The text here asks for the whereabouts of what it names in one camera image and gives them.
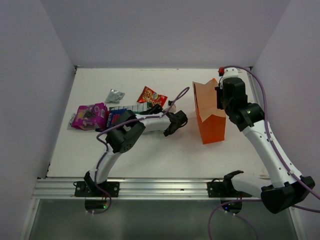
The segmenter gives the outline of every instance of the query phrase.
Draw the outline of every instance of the white wall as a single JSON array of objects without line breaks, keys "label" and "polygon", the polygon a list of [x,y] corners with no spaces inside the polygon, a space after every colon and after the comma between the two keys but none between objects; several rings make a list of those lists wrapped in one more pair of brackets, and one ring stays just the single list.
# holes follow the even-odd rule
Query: white wall
[{"label": "white wall", "polygon": [[[254,65],[265,87],[270,124],[292,162],[320,193],[320,1],[292,0]],[[309,194],[301,203],[320,209]],[[310,240],[320,215],[302,212]]]},{"label": "white wall", "polygon": [[252,66],[290,0],[41,0],[74,64]]},{"label": "white wall", "polygon": [[0,1],[0,236],[15,240],[43,176],[73,65],[39,0]]}]

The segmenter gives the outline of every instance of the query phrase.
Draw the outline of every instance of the orange paper bag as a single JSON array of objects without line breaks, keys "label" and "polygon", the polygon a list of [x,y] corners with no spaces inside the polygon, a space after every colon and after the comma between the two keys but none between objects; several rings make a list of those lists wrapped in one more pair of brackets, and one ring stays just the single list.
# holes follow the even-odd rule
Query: orange paper bag
[{"label": "orange paper bag", "polygon": [[203,144],[225,140],[226,113],[217,108],[216,79],[206,84],[193,82],[196,120]]}]

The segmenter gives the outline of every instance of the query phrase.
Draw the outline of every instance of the cable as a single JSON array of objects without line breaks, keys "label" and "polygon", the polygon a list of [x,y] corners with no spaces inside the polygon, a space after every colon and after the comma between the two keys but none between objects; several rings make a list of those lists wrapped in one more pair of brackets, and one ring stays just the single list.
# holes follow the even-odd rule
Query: cable
[{"label": "cable", "polygon": [[102,188],[98,185],[98,183],[97,183],[98,169],[99,169],[99,166],[100,166],[102,160],[104,159],[104,157],[105,157],[106,155],[107,155],[107,152],[104,152],[104,153],[102,154],[102,156],[100,157],[98,163],[96,164],[96,170],[95,170],[95,173],[94,173],[94,185],[95,185],[95,187],[96,187],[97,189],[99,189],[101,192],[103,192],[110,200],[109,200],[108,206],[107,206],[104,210],[102,210],[102,211],[97,211],[97,212],[92,211],[91,213],[94,214],[94,215],[105,213],[106,211],[108,211],[108,209],[110,208],[111,203],[112,203],[112,198],[111,198],[110,194],[109,194],[106,190],[102,189]]},{"label": "cable", "polygon": [[[210,240],[213,240],[213,237],[212,237],[212,234],[211,234],[211,220],[212,220],[212,217],[213,215],[215,214],[215,212],[225,206],[225,205],[228,205],[228,204],[233,204],[233,203],[239,203],[239,202],[261,202],[260,199],[239,199],[239,200],[231,200],[231,201],[227,201],[227,202],[224,202],[224,203],[221,203],[220,205],[218,205],[215,209],[213,209],[213,211],[210,213],[210,216],[209,216],[209,220],[208,220],[208,225],[207,225],[207,230],[208,230],[208,234],[209,234],[209,238]],[[240,216],[240,215],[235,215],[236,217],[244,220],[245,222],[247,222],[252,228],[253,228],[253,231],[255,233],[255,236],[256,236],[256,239],[260,239],[260,236],[258,234],[258,232],[256,231],[256,229],[254,228],[254,226],[252,225],[252,223],[250,221],[248,221],[246,218],[244,218],[243,216]]]},{"label": "cable", "polygon": [[320,213],[320,210],[311,209],[311,208],[307,208],[307,207],[304,207],[304,206],[293,205],[293,207],[297,208],[297,209],[305,210],[305,211],[308,211],[308,212],[312,212],[312,213]]},{"label": "cable", "polygon": [[144,120],[144,119],[159,119],[159,118],[164,117],[164,116],[170,111],[170,109],[173,107],[173,105],[175,104],[175,102],[178,101],[179,99],[181,99],[181,98],[189,91],[189,89],[190,89],[190,87],[188,87],[188,86],[187,86],[185,89],[183,89],[183,90],[178,94],[178,96],[176,96],[176,98],[172,101],[172,104],[169,106],[169,108],[168,108],[161,116],[146,116],[146,117],[141,117],[141,118],[138,118],[138,119],[131,119],[131,120],[122,122],[122,123],[120,123],[120,124],[118,124],[118,125],[112,126],[112,127],[108,128],[107,130],[100,132],[100,133],[96,136],[96,139],[97,139],[100,143],[103,143],[103,144],[105,145],[106,151],[105,151],[105,153],[100,157],[98,163],[96,164],[96,169],[95,169],[95,173],[94,173],[94,185],[95,185],[95,187],[96,187],[97,189],[99,189],[101,192],[103,192],[103,193],[110,199],[110,201],[109,201],[108,206],[107,206],[104,210],[98,211],[98,212],[94,212],[94,211],[93,211],[93,212],[92,212],[93,214],[102,214],[102,213],[105,213],[105,212],[110,208],[111,203],[112,203],[112,198],[111,198],[110,194],[109,194],[107,191],[105,191],[104,189],[102,189],[102,188],[98,185],[98,183],[97,183],[97,175],[98,175],[99,166],[100,166],[102,160],[104,159],[104,157],[106,156],[106,154],[107,154],[108,151],[109,151],[108,144],[107,144],[105,141],[101,140],[101,139],[100,139],[100,136],[103,135],[103,134],[106,134],[106,133],[110,132],[111,130],[120,128],[120,127],[122,127],[122,126],[124,126],[124,125],[127,125],[127,124],[130,124],[130,123],[138,122],[138,121],[140,121],[140,120]]},{"label": "cable", "polygon": [[[250,73],[255,80],[257,81],[257,83],[259,84],[260,88],[261,88],[261,92],[262,92],[262,98],[263,98],[263,105],[264,105],[264,127],[265,127],[265,132],[266,135],[269,139],[271,139],[271,134],[269,131],[269,126],[268,126],[268,108],[267,108],[267,98],[266,98],[266,92],[264,89],[264,86],[262,85],[261,80],[258,78],[258,76],[256,76],[256,74],[254,74],[251,70],[246,69],[243,66],[238,66],[238,65],[228,65],[224,67],[226,68],[237,68],[237,69],[242,69],[245,70],[247,73]],[[283,159],[283,157],[281,156],[280,152],[277,149],[277,146],[275,145],[275,143],[270,140],[271,146],[273,148],[273,150],[275,151],[275,154],[277,155],[277,157],[279,158],[280,162],[282,163],[282,165],[284,166],[284,168],[288,171],[288,173],[291,172],[290,167],[286,164],[285,160]],[[307,189],[312,195],[314,195],[317,199],[320,200],[320,195],[318,193],[316,193],[314,190],[312,190],[310,187],[308,187],[303,181],[300,180],[299,177],[297,177],[294,173],[291,174],[291,176],[298,182],[300,183],[305,189]]]},{"label": "cable", "polygon": [[220,82],[221,82],[221,79],[223,78],[223,76],[222,77],[220,77],[220,79],[219,79],[219,82],[218,82],[218,86],[220,87]]}]

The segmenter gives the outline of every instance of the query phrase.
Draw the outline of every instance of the white table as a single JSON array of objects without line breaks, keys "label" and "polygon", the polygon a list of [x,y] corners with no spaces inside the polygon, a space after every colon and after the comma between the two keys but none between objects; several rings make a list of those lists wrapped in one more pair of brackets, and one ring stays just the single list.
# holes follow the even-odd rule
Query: white table
[{"label": "white table", "polygon": [[[248,100],[254,102],[248,76]],[[67,130],[72,113],[80,105],[104,102],[110,89],[125,92],[120,104],[134,105],[144,86],[173,100],[186,86],[190,91],[176,103],[188,117],[188,124],[175,134],[144,134],[135,146],[115,163],[110,177],[117,178],[220,178],[243,170],[253,176],[268,175],[250,142],[227,119],[225,141],[203,145],[197,125],[192,82],[219,79],[217,69],[78,69],[47,176],[82,178],[99,159],[104,146],[96,140],[97,132]]]}]

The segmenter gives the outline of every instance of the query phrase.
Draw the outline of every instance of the pink candy package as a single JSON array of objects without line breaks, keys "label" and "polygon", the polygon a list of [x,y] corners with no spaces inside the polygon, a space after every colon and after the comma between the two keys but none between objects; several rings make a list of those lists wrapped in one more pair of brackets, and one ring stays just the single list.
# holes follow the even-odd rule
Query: pink candy package
[{"label": "pink candy package", "polygon": [[105,128],[108,109],[103,102],[94,105],[79,106],[71,127],[82,130]]}]

